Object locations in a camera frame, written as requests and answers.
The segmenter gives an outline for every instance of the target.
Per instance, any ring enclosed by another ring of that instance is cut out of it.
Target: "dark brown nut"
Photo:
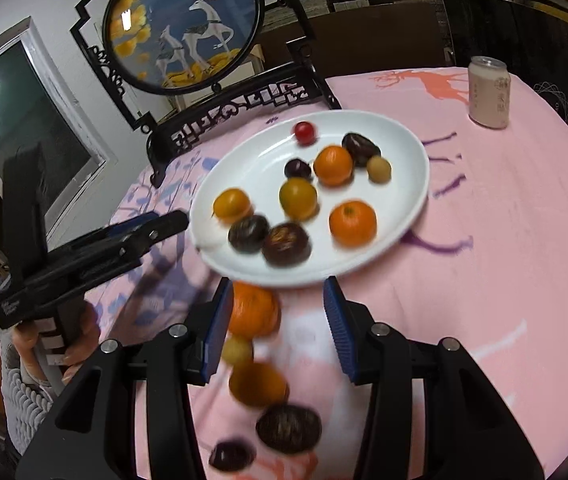
[[[252,444],[235,438],[218,442],[208,458],[208,463],[224,473],[246,469],[255,460],[256,450]]]
[[[320,440],[321,420],[313,410],[276,404],[259,418],[257,436],[270,449],[288,455],[310,451]]]
[[[382,154],[382,150],[370,139],[353,132],[344,135],[341,145],[348,150],[358,168],[365,168],[369,158]]]
[[[293,158],[289,160],[284,166],[284,175],[286,175],[286,178],[298,176],[300,178],[305,178],[306,180],[313,179],[311,167],[301,158]]]
[[[311,243],[304,228],[294,222],[285,222],[270,230],[261,252],[270,265],[289,267],[308,259]]]
[[[269,221],[262,215],[247,216],[231,225],[228,241],[240,253],[257,253],[269,231]]]

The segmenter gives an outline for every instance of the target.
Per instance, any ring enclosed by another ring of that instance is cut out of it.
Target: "black oval frame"
[[[129,83],[129,85],[134,86],[135,88],[139,88],[145,92],[149,92],[151,94],[156,95],[183,95],[189,94],[191,92],[196,92],[197,90],[202,90],[203,88],[211,87],[212,85],[219,83],[224,77],[229,75],[233,70],[235,70],[238,66],[242,64],[246,56],[251,51],[253,47],[253,42],[255,41],[255,36],[257,36],[257,32],[261,29],[262,23],[264,21],[264,0],[255,0],[256,4],[256,14],[257,19],[253,23],[253,30],[249,35],[248,40],[244,44],[243,48],[241,49],[240,53],[233,58],[233,60],[226,65],[222,70],[213,74],[211,77],[206,78],[199,83],[193,84],[188,87],[184,88],[157,88],[155,85],[147,84],[139,79],[135,78],[125,67],[118,56],[116,56],[115,51],[113,50],[112,41],[108,38],[110,27],[109,27],[109,18],[113,7],[119,0],[109,0],[108,5],[106,6],[106,11],[104,12],[104,18],[102,20],[102,43],[104,44],[104,50],[106,51],[106,56],[109,59],[109,62],[113,65],[118,75],[122,76],[122,79]]]

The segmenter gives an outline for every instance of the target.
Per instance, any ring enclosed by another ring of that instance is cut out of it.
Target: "person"
[[[93,305],[86,302],[80,317],[82,333],[64,353],[64,365],[68,367],[62,377],[64,384],[68,384],[99,345],[97,322]],[[35,323],[23,322],[7,330],[0,340],[6,425],[11,442],[20,455],[26,451],[56,399],[33,352],[38,337]]]

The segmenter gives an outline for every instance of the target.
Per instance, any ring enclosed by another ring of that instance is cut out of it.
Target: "white deer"
[[[184,54],[184,46],[179,40],[176,40],[171,36],[171,25],[166,25],[166,28],[160,34],[160,54],[157,56],[155,61],[155,66],[160,70],[161,76],[164,80],[168,81],[166,76],[166,69],[174,61],[179,61],[183,70],[186,70],[189,78],[194,78],[195,75],[190,69],[189,64],[186,61],[186,54]]]
[[[182,38],[189,47],[190,56],[199,63],[203,70],[208,70],[211,66],[208,61],[203,59],[197,53],[197,42],[199,40],[205,40],[206,38],[215,36],[218,38],[219,43],[213,48],[224,47],[224,50],[227,53],[230,53],[230,50],[228,49],[228,42],[231,41],[235,33],[231,27],[226,27],[226,25],[222,23],[217,11],[209,3],[206,3],[206,1],[207,0],[195,0],[195,3],[189,7],[189,10],[201,9],[206,12],[206,23],[187,28]],[[229,34],[229,36],[225,39],[224,32]]]

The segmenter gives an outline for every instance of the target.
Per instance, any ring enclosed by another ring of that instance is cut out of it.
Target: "can lid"
[[[495,59],[494,57],[473,56],[470,58],[470,61],[476,65],[486,66],[488,68],[500,68],[502,70],[507,69],[506,63],[499,59]]]

